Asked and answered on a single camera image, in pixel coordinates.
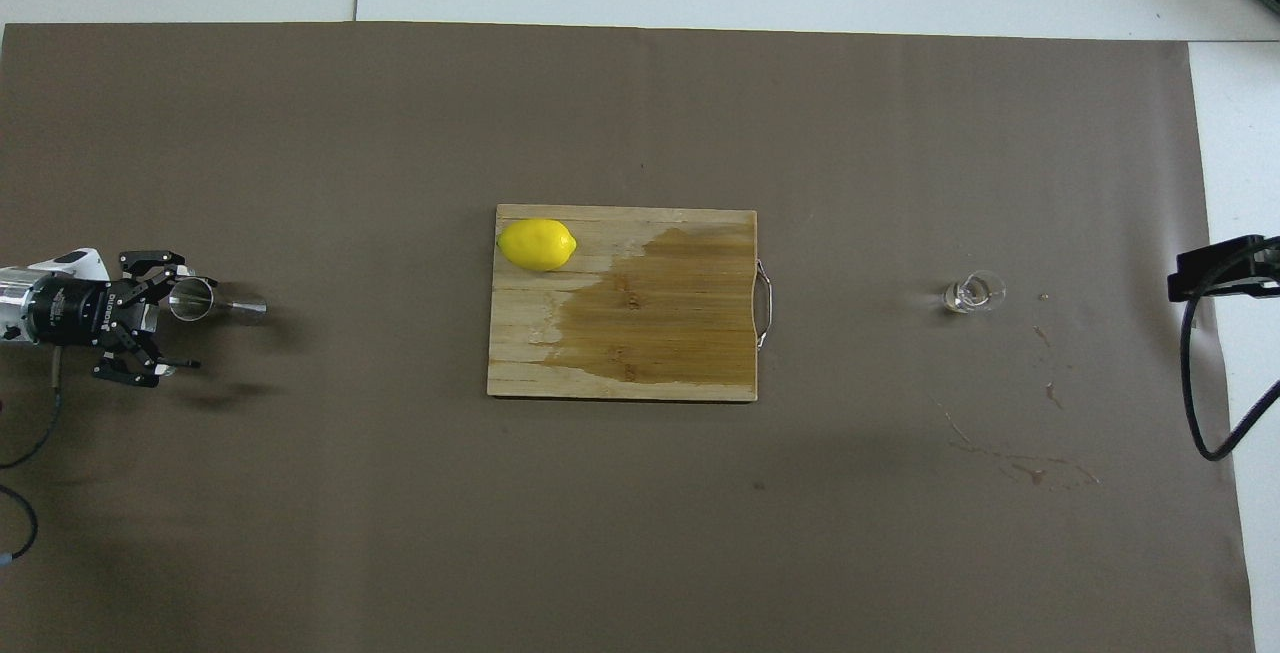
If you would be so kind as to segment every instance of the cutting board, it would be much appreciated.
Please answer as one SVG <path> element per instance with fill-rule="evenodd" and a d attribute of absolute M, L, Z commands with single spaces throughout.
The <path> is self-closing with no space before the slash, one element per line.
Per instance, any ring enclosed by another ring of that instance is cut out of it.
<path fill-rule="evenodd" d="M 755 401 L 755 211 L 502 205 L 495 238 L 530 216 L 577 251 L 532 273 L 494 246 L 489 394 Z"/>

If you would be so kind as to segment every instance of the yellow lemon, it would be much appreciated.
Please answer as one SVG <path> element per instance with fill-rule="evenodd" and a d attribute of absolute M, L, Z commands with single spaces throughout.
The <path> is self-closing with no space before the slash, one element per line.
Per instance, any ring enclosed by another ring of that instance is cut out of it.
<path fill-rule="evenodd" d="M 498 234 L 498 248 L 522 269 L 547 271 L 564 265 L 576 251 L 577 241 L 563 223 L 531 216 L 507 225 Z"/>

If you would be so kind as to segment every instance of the small glass cup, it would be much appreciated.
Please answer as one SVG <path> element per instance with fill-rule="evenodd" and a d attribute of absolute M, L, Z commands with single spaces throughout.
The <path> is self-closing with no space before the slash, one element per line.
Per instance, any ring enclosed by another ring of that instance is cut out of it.
<path fill-rule="evenodd" d="M 989 270 L 974 270 L 942 293 L 942 305 L 957 314 L 993 311 L 1005 302 L 1005 280 Z"/>

